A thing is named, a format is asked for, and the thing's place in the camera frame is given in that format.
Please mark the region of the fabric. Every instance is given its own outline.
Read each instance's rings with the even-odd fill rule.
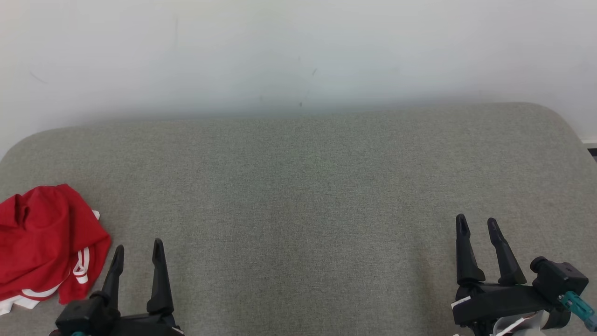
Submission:
[[[66,184],[36,187],[0,203],[0,314],[33,308],[58,291],[85,298],[103,268],[110,237]]]
[[[570,262],[597,306],[597,164],[538,105],[74,127],[0,162],[1,197],[60,183],[101,211],[109,259],[125,247],[123,314],[145,311],[164,241],[187,335],[472,335],[450,307],[458,213],[488,280],[494,217],[529,281],[539,255]],[[47,335],[62,308],[16,307],[0,330]]]

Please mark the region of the red cloth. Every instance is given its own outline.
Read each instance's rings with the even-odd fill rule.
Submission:
[[[85,298],[110,243],[91,208],[66,184],[12,196],[0,203],[0,301],[16,295],[43,301],[56,287],[61,304]]]

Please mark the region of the gray fabric surface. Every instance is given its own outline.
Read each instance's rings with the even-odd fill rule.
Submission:
[[[144,312],[164,241],[187,335],[470,335],[450,310],[459,212],[489,280],[490,216],[527,279],[544,255],[597,280],[597,165],[538,105],[74,127],[0,162],[2,199],[62,183],[125,246],[123,314]],[[60,312],[16,307],[1,334],[47,335]]]

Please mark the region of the white wall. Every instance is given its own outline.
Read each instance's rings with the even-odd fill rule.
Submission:
[[[139,114],[528,101],[597,142],[595,0],[0,0],[0,157]]]

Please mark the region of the black mount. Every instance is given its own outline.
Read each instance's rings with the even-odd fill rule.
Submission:
[[[466,218],[456,216],[456,281],[460,285],[456,301],[463,302],[452,309],[454,323],[469,327],[475,336],[489,336],[501,317],[545,310],[549,320],[543,329],[564,327],[570,321],[570,311],[558,296],[568,291],[580,295],[589,279],[567,262],[558,264],[540,256],[531,263],[537,278],[532,286],[524,286],[527,280],[497,221],[490,218],[487,227],[500,267],[497,283],[483,282],[485,274],[477,266]]]
[[[176,325],[164,244],[153,244],[153,287],[147,314],[121,316],[118,311],[118,284],[124,267],[124,248],[119,245],[108,269],[101,291],[87,300],[69,303],[56,320],[58,330],[50,336],[71,336],[76,332],[90,336],[181,336]]]

